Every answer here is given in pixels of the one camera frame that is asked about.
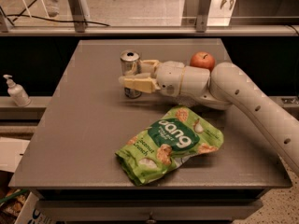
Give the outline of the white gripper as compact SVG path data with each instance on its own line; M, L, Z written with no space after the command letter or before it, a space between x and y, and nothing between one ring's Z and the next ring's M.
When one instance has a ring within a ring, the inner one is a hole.
M124 88L144 93L160 91L162 95L177 97L184 68L185 65L179 62L160 63L158 60L139 60L135 66L137 75L121 76L119 82Z

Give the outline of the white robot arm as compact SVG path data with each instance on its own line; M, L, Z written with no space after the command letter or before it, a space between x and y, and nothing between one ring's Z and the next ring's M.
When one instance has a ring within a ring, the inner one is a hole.
M219 110L235 105L299 175L299 120L265 95L235 64L219 63L208 70L173 61L147 60L141 63L139 74L127 72L119 82L144 93L187 96Z

